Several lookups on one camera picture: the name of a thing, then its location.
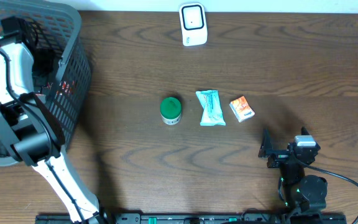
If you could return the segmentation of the red chocolate bar wrapper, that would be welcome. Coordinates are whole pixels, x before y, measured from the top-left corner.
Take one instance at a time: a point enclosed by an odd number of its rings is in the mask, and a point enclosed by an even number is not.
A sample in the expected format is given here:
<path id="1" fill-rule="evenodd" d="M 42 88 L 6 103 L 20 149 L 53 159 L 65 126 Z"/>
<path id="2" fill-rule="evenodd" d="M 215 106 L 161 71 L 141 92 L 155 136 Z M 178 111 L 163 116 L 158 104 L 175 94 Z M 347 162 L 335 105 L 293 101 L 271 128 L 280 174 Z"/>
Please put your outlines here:
<path id="1" fill-rule="evenodd" d="M 40 89 L 40 94 L 50 97 L 55 95 L 73 95 L 75 88 L 76 83 L 74 81 L 48 82 Z"/>

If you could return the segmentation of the orange tissue packet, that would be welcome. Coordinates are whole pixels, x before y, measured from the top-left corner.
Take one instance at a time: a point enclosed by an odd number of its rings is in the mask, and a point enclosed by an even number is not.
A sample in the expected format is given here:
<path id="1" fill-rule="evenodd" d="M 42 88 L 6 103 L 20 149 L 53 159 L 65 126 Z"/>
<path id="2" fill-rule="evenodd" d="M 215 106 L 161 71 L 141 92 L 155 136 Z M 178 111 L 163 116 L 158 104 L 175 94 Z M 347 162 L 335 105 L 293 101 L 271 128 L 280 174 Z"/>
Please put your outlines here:
<path id="1" fill-rule="evenodd" d="M 248 104 L 245 96 L 232 100 L 229 106 L 240 123 L 255 115 L 254 110 Z"/>

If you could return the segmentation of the green flushable wipes packet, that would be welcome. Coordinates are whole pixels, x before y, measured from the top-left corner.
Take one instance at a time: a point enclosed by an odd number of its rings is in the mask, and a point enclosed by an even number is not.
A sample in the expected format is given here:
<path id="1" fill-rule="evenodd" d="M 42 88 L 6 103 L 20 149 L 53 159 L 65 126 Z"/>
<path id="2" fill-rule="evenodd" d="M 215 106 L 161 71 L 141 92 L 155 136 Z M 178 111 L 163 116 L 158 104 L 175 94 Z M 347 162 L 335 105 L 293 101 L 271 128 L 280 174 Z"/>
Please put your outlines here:
<path id="1" fill-rule="evenodd" d="M 221 109 L 219 92 L 217 90 L 197 91 L 196 96 L 203 108 L 201 126 L 225 126 L 226 122 Z"/>

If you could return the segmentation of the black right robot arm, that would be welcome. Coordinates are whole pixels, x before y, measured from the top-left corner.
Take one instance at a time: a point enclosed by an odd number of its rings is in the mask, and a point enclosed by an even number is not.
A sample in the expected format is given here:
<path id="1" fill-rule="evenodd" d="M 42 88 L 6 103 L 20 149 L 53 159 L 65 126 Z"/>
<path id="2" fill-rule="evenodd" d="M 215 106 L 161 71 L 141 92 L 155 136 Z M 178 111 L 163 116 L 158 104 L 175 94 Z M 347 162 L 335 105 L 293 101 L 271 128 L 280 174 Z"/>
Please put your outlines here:
<path id="1" fill-rule="evenodd" d="M 267 159 L 268 168 L 280 170 L 278 191 L 289 209 L 284 215 L 287 223 L 293 217 L 313 215 L 326 208 L 326 179 L 305 174 L 305 167 L 315 161 L 319 150 L 320 146 L 306 128 L 301 128 L 301 134 L 286 149 L 274 149 L 269 132 L 263 131 L 258 157 Z"/>

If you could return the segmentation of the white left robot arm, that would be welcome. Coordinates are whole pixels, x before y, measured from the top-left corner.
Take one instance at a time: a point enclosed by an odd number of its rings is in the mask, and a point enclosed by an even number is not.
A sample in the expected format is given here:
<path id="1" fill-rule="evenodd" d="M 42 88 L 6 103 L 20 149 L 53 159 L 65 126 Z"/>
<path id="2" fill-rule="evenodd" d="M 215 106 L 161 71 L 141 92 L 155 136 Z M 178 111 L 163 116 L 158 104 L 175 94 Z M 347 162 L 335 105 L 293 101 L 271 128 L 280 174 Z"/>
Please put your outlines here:
<path id="1" fill-rule="evenodd" d="M 91 79 L 74 25 L 52 17 L 0 19 L 0 166 L 33 168 L 66 206 L 66 218 L 37 223 L 113 223 L 67 156 Z"/>

